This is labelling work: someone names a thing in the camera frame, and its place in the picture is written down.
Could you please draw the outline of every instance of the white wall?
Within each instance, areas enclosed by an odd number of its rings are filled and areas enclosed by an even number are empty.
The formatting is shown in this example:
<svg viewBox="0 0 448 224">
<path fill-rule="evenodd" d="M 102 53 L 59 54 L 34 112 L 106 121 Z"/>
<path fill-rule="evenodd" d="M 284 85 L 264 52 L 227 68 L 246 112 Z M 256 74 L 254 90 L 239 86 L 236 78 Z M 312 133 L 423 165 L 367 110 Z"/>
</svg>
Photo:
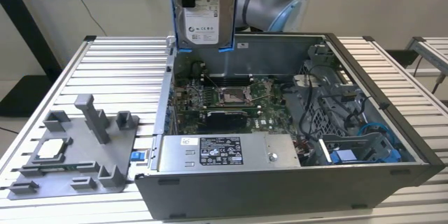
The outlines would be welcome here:
<svg viewBox="0 0 448 224">
<path fill-rule="evenodd" d="M 0 81 L 20 80 L 28 74 L 44 74 L 44 71 L 0 6 Z"/>
<path fill-rule="evenodd" d="M 56 57 L 66 63 L 86 35 L 100 35 L 79 0 L 24 0 Z M 164 36 L 170 0 L 84 0 L 111 36 Z M 310 0 L 302 31 L 371 35 L 386 48 L 412 36 L 448 36 L 448 0 Z"/>
<path fill-rule="evenodd" d="M 300 28 L 402 49 L 414 36 L 448 37 L 448 0 L 310 0 Z"/>
</svg>

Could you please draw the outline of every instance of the motherboard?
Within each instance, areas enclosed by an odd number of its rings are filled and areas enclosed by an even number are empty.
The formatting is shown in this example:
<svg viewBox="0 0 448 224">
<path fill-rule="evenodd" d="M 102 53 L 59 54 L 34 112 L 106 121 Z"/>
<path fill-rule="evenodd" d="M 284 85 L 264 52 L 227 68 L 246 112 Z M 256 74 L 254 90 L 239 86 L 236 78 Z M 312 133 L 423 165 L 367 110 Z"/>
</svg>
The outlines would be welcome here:
<svg viewBox="0 0 448 224">
<path fill-rule="evenodd" d="M 272 76 L 182 79 L 175 88 L 179 134 L 270 132 L 296 136 L 282 83 Z"/>
</svg>

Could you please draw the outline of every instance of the hard drive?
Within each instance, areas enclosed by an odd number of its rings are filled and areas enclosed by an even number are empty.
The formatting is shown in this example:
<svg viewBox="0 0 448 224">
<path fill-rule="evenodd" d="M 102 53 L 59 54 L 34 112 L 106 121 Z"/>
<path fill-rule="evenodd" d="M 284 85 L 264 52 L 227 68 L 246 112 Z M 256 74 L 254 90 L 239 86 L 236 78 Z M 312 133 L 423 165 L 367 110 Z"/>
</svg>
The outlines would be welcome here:
<svg viewBox="0 0 448 224">
<path fill-rule="evenodd" d="M 236 0 L 172 0 L 178 49 L 234 48 Z"/>
</svg>

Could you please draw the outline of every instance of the motherboard chip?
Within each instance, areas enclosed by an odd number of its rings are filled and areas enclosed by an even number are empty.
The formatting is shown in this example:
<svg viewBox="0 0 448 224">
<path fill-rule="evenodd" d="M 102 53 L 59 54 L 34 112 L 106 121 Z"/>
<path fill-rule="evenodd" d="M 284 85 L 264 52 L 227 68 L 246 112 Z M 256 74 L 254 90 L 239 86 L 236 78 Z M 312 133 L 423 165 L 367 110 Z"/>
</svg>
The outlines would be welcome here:
<svg viewBox="0 0 448 224">
<path fill-rule="evenodd" d="M 223 89 L 223 101 L 224 103 L 244 103 L 246 95 L 242 88 L 226 88 Z"/>
</svg>

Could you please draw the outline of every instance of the black stand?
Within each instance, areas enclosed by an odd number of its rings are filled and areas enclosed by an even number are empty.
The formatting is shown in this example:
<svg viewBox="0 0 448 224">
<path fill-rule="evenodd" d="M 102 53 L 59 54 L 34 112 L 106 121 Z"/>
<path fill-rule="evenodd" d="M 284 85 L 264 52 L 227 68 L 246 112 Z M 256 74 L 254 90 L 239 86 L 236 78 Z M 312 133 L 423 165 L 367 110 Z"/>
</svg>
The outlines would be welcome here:
<svg viewBox="0 0 448 224">
<path fill-rule="evenodd" d="M 47 75 L 22 78 L 0 102 L 0 116 L 31 116 L 62 73 L 62 67 L 23 0 L 0 0 L 0 3 Z"/>
<path fill-rule="evenodd" d="M 51 86 L 47 76 L 24 76 L 0 102 L 0 116 L 30 117 Z"/>
</svg>

